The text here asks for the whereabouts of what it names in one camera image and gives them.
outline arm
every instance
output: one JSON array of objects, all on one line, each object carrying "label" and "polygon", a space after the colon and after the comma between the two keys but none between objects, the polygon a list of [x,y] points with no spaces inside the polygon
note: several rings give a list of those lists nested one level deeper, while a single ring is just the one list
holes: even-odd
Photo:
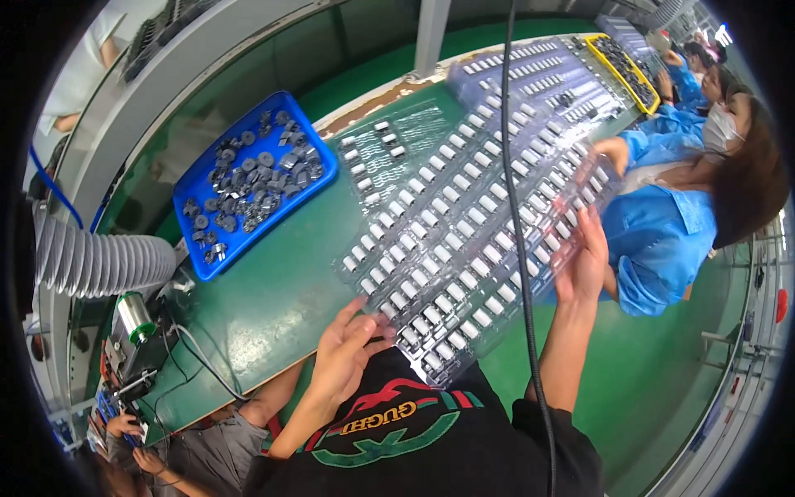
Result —
[{"label": "arm", "polygon": [[265,428],[268,421],[287,405],[296,389],[304,361],[293,364],[287,371],[270,380],[243,407],[240,415],[253,426]]}]

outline worker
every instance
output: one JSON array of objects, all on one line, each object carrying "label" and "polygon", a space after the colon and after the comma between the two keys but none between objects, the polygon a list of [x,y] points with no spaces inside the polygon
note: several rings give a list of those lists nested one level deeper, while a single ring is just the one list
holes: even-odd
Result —
[{"label": "worker", "polygon": [[228,419],[208,429],[187,429],[168,445],[161,441],[152,448],[132,448],[123,436],[140,437],[141,426],[132,414],[114,417],[107,422],[110,460],[83,454],[83,466],[109,496],[240,495],[249,463],[269,434],[266,424],[293,395],[302,365],[303,361],[263,385],[239,410],[233,408]]},{"label": "worker", "polygon": [[[602,497],[599,456],[572,411],[607,242],[594,208],[578,216],[584,249],[556,276],[540,369],[556,494]],[[356,316],[361,305],[352,301],[320,337],[312,381],[268,455],[251,463],[244,497],[547,495],[548,439],[533,384],[514,402],[513,422],[477,363],[448,389],[433,389],[391,347],[395,330],[384,316]],[[374,336],[384,340],[368,343]]]},{"label": "worker", "polygon": [[625,180],[602,216],[604,288],[631,316],[658,316],[682,299],[713,247],[764,227],[789,195],[759,100],[734,93],[710,114],[703,143],[692,134],[625,131],[594,144]]}]

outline black cable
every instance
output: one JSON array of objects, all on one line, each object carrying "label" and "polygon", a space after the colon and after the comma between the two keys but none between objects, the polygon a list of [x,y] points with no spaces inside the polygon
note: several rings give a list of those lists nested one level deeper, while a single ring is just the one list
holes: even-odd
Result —
[{"label": "black cable", "polygon": [[541,387],[541,372],[538,368],[538,351],[536,349],[536,333],[533,326],[533,294],[530,292],[529,272],[527,270],[527,252],[525,249],[525,236],[522,233],[522,222],[519,217],[519,206],[516,199],[516,188],[514,187],[513,170],[510,167],[510,147],[508,133],[508,66],[510,65],[510,42],[514,36],[514,19],[516,18],[516,0],[510,1],[510,12],[508,13],[508,23],[505,35],[505,49],[502,54],[502,94],[500,106],[500,118],[502,129],[502,168],[505,170],[506,187],[508,190],[508,203],[510,205],[510,217],[514,223],[516,236],[516,247],[519,256],[519,275],[522,277],[522,307],[525,314],[525,331],[527,333],[527,349],[530,357],[530,380],[536,391],[538,407],[541,409],[541,416],[544,418],[547,441],[549,442],[549,495],[555,495],[555,480],[557,473],[557,462],[555,457],[555,435],[552,430],[552,419],[549,416],[549,407],[544,396],[544,389]]}]

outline blue smock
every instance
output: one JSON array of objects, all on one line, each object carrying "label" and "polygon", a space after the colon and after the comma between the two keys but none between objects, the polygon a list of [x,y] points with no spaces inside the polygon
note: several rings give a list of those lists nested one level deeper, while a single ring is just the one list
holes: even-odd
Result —
[{"label": "blue smock", "polygon": [[[687,160],[704,148],[692,134],[625,131],[619,136],[630,149],[627,172]],[[602,225],[619,304],[631,316],[659,316],[681,300],[718,233],[708,193],[655,184],[616,196],[602,214]]]}]

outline woman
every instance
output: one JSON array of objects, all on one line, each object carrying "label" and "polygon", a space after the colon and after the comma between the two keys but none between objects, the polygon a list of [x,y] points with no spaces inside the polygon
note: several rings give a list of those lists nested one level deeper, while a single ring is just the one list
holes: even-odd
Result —
[{"label": "woman", "polygon": [[594,146],[626,180],[603,213],[604,289],[632,316],[678,302],[710,249],[765,226],[789,195],[761,103],[734,93],[713,109],[719,117],[704,125],[703,144],[692,134],[626,131]]}]

